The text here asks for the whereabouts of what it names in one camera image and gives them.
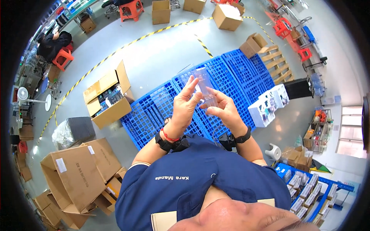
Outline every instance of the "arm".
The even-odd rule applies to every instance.
[[[209,107],[207,113],[219,117],[234,137],[244,136],[248,128],[240,118],[232,98],[217,90],[213,90],[213,92],[217,98],[219,108]],[[267,165],[263,159],[261,148],[252,136],[246,142],[237,144],[236,149],[238,154],[246,160],[258,165]]]
[[[186,86],[174,98],[174,114],[172,119],[164,126],[163,131],[159,132],[162,140],[166,140],[164,132],[169,138],[179,138],[190,125],[195,106],[200,101],[202,95],[197,93],[191,97],[197,84],[198,78],[194,79],[194,76],[190,76]],[[132,164],[134,165],[140,162],[152,164],[166,154],[167,152],[162,150],[159,144],[155,143],[155,138],[153,138],[139,151]]]
[[[59,38],[59,32],[56,32],[56,33],[53,35],[53,40],[56,40],[57,38]]]

